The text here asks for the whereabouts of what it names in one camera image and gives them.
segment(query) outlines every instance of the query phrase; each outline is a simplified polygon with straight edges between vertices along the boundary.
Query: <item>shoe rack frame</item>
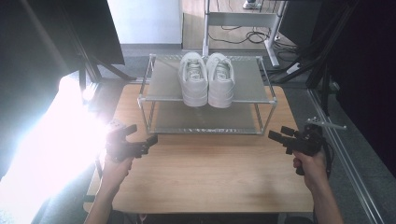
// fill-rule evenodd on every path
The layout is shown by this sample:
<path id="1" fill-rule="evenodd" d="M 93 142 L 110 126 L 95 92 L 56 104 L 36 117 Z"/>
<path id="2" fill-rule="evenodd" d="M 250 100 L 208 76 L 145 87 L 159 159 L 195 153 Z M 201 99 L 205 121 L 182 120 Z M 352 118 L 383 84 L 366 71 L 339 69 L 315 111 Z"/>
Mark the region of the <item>shoe rack frame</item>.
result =
<path id="1" fill-rule="evenodd" d="M 147 133 L 265 133 L 277 100 L 271 84 L 262 82 L 260 68 L 268 80 L 262 57 L 228 57 L 235 71 L 233 102 L 228 108 L 184 105 L 178 81 L 181 58 L 150 55 L 137 99 Z"/>

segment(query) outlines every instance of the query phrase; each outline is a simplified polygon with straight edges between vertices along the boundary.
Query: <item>human hand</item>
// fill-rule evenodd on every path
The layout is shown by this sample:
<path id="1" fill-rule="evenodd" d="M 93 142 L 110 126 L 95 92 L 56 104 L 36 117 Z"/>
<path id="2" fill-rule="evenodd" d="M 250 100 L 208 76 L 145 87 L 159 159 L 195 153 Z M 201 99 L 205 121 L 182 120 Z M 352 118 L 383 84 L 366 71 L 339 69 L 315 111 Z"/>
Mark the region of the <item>human hand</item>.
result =
<path id="1" fill-rule="evenodd" d="M 120 189 L 120 184 L 131 170 L 134 158 L 126 158 L 123 161 L 115 161 L 110 155 L 105 156 L 105 167 L 103 169 L 100 191 L 114 197 Z"/>
<path id="2" fill-rule="evenodd" d="M 304 181 L 309 190 L 313 191 L 323 184 L 328 184 L 324 155 L 321 151 L 312 157 L 295 150 L 293 154 L 293 167 L 303 166 Z"/>

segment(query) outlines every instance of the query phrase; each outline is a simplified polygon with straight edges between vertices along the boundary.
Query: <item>sunlight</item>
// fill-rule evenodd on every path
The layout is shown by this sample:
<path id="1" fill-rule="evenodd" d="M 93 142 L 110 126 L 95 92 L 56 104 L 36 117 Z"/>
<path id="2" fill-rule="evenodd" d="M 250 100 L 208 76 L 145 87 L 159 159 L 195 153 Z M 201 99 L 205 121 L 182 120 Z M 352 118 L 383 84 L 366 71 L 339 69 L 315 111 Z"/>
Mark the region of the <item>sunlight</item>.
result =
<path id="1" fill-rule="evenodd" d="M 21 141 L 0 182 L 0 210 L 15 223 L 30 223 L 48 197 L 93 163 L 104 148 L 105 127 L 82 104 L 78 83 L 64 77 L 49 110 Z"/>

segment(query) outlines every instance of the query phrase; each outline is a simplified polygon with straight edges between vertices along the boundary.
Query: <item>white sneaker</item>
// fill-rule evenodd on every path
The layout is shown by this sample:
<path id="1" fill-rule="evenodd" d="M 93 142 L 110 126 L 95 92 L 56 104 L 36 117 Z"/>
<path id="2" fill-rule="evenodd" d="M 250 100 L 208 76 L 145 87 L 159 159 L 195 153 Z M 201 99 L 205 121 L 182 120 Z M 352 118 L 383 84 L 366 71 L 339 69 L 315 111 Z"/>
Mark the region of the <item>white sneaker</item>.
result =
<path id="1" fill-rule="evenodd" d="M 220 53 L 213 53 L 206 62 L 209 79 L 208 102 L 217 108 L 227 108 L 233 102 L 233 65 Z"/>
<path id="2" fill-rule="evenodd" d="M 260 9 L 262 7 L 261 3 L 249 3 L 248 1 L 245 1 L 243 8 L 244 9 Z"/>
<path id="3" fill-rule="evenodd" d="M 178 77 L 184 104 L 188 106 L 206 105 L 208 82 L 201 55 L 196 52 L 186 53 L 180 61 Z"/>

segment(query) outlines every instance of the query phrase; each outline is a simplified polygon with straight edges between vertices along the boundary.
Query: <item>wall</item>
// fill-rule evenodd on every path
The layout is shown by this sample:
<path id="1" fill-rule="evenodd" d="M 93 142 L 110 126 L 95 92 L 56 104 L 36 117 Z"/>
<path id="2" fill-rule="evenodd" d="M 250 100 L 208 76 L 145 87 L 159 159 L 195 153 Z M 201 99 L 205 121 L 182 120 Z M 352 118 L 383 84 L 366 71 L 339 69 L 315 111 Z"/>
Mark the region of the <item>wall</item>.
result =
<path id="1" fill-rule="evenodd" d="M 180 0 L 107 0 L 121 44 L 181 44 Z"/>

